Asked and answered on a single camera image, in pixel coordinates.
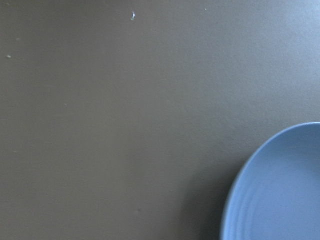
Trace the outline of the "blue round plate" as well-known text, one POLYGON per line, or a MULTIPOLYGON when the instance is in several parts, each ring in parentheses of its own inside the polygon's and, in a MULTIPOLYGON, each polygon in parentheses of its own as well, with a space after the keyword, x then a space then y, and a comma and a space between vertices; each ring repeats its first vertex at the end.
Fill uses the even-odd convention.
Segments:
POLYGON ((245 163, 229 191, 222 240, 320 237, 320 125, 289 127, 245 163))

